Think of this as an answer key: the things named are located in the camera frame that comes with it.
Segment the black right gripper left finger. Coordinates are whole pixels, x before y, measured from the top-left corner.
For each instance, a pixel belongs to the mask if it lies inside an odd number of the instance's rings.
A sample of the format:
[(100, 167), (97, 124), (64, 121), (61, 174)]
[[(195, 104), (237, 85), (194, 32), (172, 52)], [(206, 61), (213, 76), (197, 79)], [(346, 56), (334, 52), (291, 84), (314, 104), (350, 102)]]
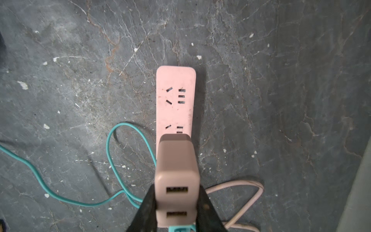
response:
[(126, 232), (156, 232), (156, 206), (155, 185), (152, 184)]

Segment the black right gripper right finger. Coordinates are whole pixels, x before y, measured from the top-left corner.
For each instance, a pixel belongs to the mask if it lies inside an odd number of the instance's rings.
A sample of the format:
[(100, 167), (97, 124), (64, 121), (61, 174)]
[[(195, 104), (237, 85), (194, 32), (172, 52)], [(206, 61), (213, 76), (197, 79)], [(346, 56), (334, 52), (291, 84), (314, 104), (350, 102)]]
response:
[(197, 200), (197, 232), (227, 232), (215, 208), (213, 207), (205, 189), (200, 186), (199, 197)]

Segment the pink charger plug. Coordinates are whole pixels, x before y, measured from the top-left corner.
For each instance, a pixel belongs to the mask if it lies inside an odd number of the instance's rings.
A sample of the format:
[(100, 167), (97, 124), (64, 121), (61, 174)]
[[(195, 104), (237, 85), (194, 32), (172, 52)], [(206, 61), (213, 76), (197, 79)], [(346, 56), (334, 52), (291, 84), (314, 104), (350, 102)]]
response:
[(158, 227), (186, 226), (196, 221), (200, 172), (187, 134), (160, 138), (154, 186)]

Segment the pink power strip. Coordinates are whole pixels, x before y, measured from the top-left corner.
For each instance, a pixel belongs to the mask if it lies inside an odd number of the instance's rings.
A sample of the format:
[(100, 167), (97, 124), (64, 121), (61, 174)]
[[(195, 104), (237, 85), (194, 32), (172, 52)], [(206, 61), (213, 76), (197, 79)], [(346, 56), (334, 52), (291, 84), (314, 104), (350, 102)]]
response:
[[(156, 73), (156, 88), (157, 156), (158, 143), (163, 135), (187, 134), (191, 138), (196, 72), (191, 67), (161, 66)], [(236, 180), (206, 188), (205, 191), (209, 195), (218, 190), (235, 186), (254, 186), (258, 190), (229, 221), (222, 223), (226, 229), (235, 228), (255, 232), (257, 231), (255, 226), (239, 224), (238, 220), (262, 195), (264, 187), (261, 183)]]

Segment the teal charger plug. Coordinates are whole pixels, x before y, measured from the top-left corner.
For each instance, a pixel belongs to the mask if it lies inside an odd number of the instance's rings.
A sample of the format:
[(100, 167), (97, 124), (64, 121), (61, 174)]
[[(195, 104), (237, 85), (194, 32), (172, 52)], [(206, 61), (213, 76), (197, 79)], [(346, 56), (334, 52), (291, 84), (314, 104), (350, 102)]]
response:
[(168, 232), (196, 232), (195, 225), (170, 226)]

